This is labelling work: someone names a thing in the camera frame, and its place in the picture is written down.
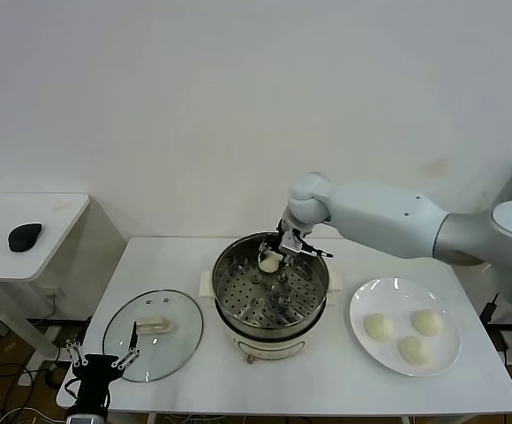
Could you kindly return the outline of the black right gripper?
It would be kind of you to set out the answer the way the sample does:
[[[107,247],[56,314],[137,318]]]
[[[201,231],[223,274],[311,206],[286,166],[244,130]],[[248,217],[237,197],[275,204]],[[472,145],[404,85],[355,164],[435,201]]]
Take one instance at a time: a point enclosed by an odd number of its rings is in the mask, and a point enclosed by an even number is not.
[[[292,263],[292,255],[312,254],[312,247],[305,242],[305,237],[312,231],[312,226],[281,219],[277,226],[278,247],[277,269],[285,269]],[[263,240],[258,250],[258,260],[264,261],[275,256],[275,242]]]

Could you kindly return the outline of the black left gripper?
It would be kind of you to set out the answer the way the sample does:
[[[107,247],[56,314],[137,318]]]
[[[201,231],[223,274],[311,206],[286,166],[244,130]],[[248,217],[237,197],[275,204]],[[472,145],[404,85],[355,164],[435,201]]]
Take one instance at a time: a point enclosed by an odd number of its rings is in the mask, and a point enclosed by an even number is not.
[[[118,358],[115,355],[85,355],[80,341],[66,340],[65,349],[73,367],[72,372],[79,381],[73,413],[107,413],[110,401],[109,385],[119,379],[139,356],[137,323],[132,333],[127,353]]]

